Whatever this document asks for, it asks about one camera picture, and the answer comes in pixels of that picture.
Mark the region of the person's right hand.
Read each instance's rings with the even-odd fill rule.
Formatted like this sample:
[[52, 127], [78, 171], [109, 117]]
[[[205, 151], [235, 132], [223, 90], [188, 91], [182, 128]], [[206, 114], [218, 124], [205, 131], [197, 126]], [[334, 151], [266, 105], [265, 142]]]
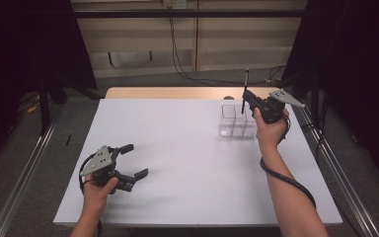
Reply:
[[259, 109], [254, 109], [254, 119], [257, 124], [257, 139], [261, 150], [276, 149], [288, 129], [288, 111], [283, 111], [284, 117], [271, 124], [265, 123]]

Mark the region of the black curtain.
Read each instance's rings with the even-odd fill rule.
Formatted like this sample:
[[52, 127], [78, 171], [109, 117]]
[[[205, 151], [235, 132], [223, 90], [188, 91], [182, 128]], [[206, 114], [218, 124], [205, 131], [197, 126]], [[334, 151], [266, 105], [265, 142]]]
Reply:
[[97, 87], [71, 0], [0, 0], [0, 147], [25, 94], [71, 86]]
[[282, 80], [319, 85], [379, 169], [379, 0], [307, 0]]

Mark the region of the person's left hand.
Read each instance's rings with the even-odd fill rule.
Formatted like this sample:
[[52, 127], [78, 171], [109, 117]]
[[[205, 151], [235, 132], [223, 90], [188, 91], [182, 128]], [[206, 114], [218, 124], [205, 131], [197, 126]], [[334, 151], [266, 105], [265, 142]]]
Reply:
[[108, 195], [118, 183], [118, 178], [111, 178], [103, 186], [100, 187], [94, 177], [88, 174], [84, 182], [84, 213], [103, 215], [107, 208]]

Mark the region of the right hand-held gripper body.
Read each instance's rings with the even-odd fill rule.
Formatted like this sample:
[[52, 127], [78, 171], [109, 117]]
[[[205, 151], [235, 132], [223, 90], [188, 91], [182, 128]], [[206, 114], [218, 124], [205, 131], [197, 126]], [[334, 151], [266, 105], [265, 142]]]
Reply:
[[266, 99], [254, 96], [254, 107], [261, 111], [263, 120], [266, 124], [276, 123], [283, 117], [285, 105], [305, 108], [305, 105], [288, 94], [283, 89], [279, 89], [268, 94]]

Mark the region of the aluminium rail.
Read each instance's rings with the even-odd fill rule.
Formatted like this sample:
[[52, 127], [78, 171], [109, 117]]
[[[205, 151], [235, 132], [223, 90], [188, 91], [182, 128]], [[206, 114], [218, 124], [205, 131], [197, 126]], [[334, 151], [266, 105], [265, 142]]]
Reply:
[[21, 204], [21, 201], [30, 185], [32, 176], [36, 172], [38, 164], [41, 160], [42, 155], [47, 147], [48, 142], [52, 138], [55, 128], [60, 121], [61, 115], [63, 114], [64, 106], [58, 106], [55, 109], [53, 115], [53, 121], [49, 123], [49, 126], [44, 131], [43, 135], [38, 138], [37, 144], [32, 151], [29, 160], [23, 169], [17, 183], [12, 189], [11, 194], [7, 198], [3, 207], [0, 210], [0, 237], [5, 237], [7, 231], [14, 219], [14, 216]]
[[376, 227], [370, 212], [358, 196], [353, 185], [349, 181], [346, 173], [344, 172], [341, 163], [335, 155], [330, 143], [325, 137], [324, 133], [316, 126], [312, 120], [311, 112], [308, 108], [295, 109], [298, 112], [301, 119], [305, 121], [303, 127], [306, 132], [310, 132], [313, 136], [317, 152], [315, 159], [319, 160], [319, 156], [322, 156], [327, 163], [331, 173], [336, 180], [344, 200], [347, 202], [349, 209], [351, 210], [353, 217], [357, 221], [358, 228], [356, 228], [358, 237], [379, 237], [379, 231]]

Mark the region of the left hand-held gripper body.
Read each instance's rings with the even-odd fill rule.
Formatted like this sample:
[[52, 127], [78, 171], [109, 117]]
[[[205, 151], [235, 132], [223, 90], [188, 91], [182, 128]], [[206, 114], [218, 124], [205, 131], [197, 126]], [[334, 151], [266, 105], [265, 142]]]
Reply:
[[119, 147], [103, 145], [96, 153], [90, 155], [81, 165], [79, 171], [79, 183], [81, 192], [84, 192], [84, 181], [86, 175], [91, 174], [96, 183], [103, 187], [111, 178], [118, 178], [118, 183], [111, 191], [116, 190], [131, 192], [135, 184], [134, 177], [121, 174], [116, 167], [116, 158], [120, 154]]

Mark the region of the black metal stand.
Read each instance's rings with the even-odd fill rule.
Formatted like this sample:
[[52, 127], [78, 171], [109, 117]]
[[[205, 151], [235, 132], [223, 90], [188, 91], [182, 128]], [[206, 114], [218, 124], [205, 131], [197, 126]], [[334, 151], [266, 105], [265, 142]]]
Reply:
[[47, 100], [47, 91], [43, 80], [39, 81], [39, 106], [41, 116], [41, 131], [40, 134], [44, 135], [50, 125], [50, 116]]

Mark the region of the black crossbar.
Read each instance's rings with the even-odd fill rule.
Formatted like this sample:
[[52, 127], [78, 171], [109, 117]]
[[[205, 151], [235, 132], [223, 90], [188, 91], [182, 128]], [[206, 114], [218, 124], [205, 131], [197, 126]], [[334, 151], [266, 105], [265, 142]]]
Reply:
[[304, 10], [76, 10], [77, 18], [302, 18]]

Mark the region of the black pen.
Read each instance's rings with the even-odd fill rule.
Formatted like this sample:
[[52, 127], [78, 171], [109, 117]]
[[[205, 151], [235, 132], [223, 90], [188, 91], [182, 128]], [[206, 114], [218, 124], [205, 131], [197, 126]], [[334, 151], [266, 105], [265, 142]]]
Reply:
[[246, 78], [245, 78], [245, 81], [244, 81], [244, 90], [243, 90], [243, 94], [242, 94], [242, 109], [241, 109], [241, 114], [243, 115], [245, 113], [245, 105], [246, 105], [246, 100], [245, 100], [245, 92], [247, 91], [248, 89], [248, 83], [249, 83], [249, 78], [250, 78], [250, 69], [247, 68], [246, 69]]

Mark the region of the clear acrylic organizer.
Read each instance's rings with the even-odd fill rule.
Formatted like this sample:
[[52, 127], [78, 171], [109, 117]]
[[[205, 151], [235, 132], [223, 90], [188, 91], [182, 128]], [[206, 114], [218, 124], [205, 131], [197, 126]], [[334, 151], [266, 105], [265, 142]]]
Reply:
[[240, 105], [223, 105], [219, 122], [219, 134], [224, 137], [251, 138], [257, 133], [255, 120]]

